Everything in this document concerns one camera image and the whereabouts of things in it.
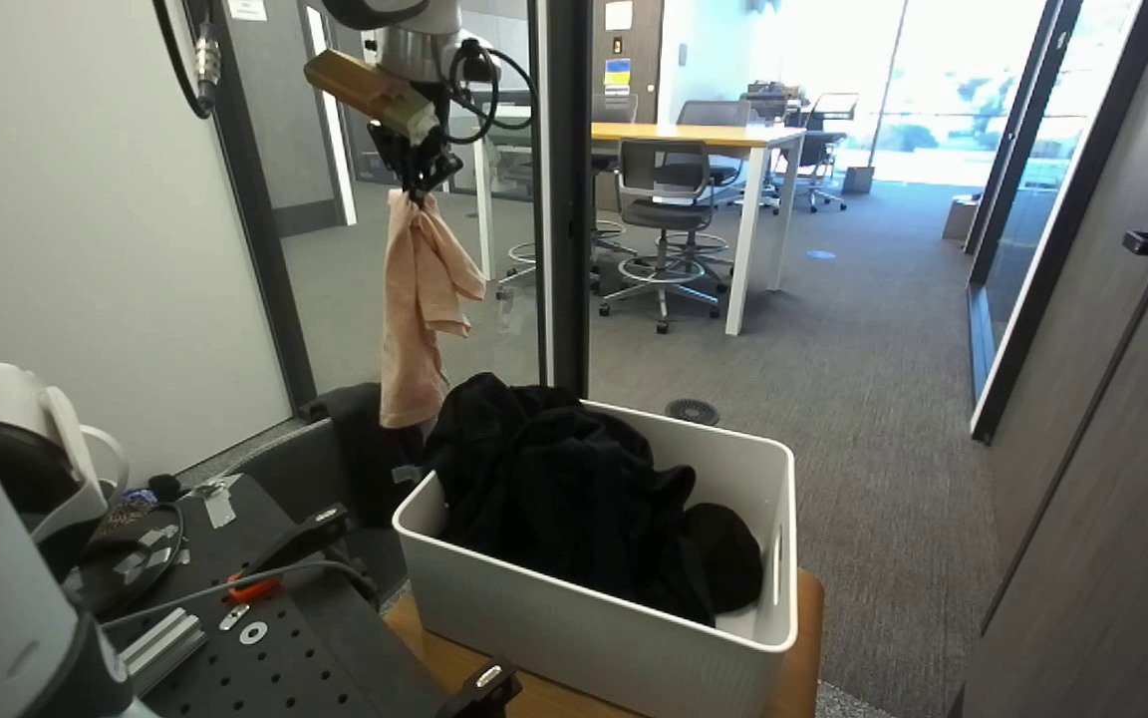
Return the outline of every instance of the floor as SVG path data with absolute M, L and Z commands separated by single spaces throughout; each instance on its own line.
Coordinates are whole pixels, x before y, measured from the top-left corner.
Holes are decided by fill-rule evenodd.
M 786 289 L 749 305 L 743 341 L 685 305 L 668 336 L 654 336 L 651 300 L 588 310 L 594 398 L 647 411 L 703 398 L 720 429 L 792 446 L 802 568 L 828 592 L 822 677 L 903 718 L 950 709 L 998 587 L 979 446 L 966 434 L 968 263 L 939 239 L 955 193 L 878 184 L 850 211 L 790 216 Z M 382 209 L 382 193 L 357 184 L 357 209 Z M 444 216 L 478 253 L 471 197 L 444 197 Z M 732 228 L 739 211 L 720 211 L 715 237 Z M 534 239 L 534 209 L 503 199 L 499 239 L 505 263 L 505 245 Z M 382 211 L 283 249 L 317 385 L 374 381 Z M 444 341 L 450 385 L 539 381 L 531 280 L 466 317 L 473 330 Z

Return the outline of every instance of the white plastic tub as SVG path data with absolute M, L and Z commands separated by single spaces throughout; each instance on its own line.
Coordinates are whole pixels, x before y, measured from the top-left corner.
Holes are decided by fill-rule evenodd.
M 422 627 L 643 715 L 765 715 L 798 638 L 792 454 L 782 443 L 588 403 L 654 443 L 659 466 L 691 462 L 691 502 L 743 514 L 765 555 L 765 592 L 719 627 L 685 623 L 437 540 L 444 483 L 396 511 Z

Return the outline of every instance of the wooden base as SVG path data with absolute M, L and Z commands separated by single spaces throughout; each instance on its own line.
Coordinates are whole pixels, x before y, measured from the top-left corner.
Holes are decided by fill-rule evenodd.
M 776 691 L 768 693 L 765 715 L 773 718 L 812 718 L 816 707 L 816 664 L 822 664 L 822 612 L 825 612 L 825 592 L 812 575 L 798 575 L 798 641 L 782 664 Z M 428 634 L 417 623 L 417 607 L 410 592 L 396 596 L 382 607 L 382 623 L 406 641 L 406 649 L 428 665 L 436 683 L 446 691 L 458 691 L 466 677 L 481 669 L 481 655 L 446 641 L 437 634 Z M 616 718 L 630 715 L 623 707 L 611 707 L 602 699 L 578 693 L 571 688 L 521 673 L 521 693 L 505 703 L 509 718 L 557 718 L 557 715 L 578 715 L 578 718 Z

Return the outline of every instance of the door handle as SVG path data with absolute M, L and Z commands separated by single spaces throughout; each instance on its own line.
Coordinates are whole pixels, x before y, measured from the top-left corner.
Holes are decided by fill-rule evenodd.
M 1128 232 L 1128 237 L 1123 237 L 1123 253 L 1148 257 L 1148 232 Z

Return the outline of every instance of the hanging towel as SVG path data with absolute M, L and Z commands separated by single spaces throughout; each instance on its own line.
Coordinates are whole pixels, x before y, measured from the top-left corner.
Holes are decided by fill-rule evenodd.
M 466 336 L 458 300 L 481 300 L 478 263 L 458 249 L 436 197 L 385 193 L 382 429 L 417 429 L 450 390 L 436 330 Z

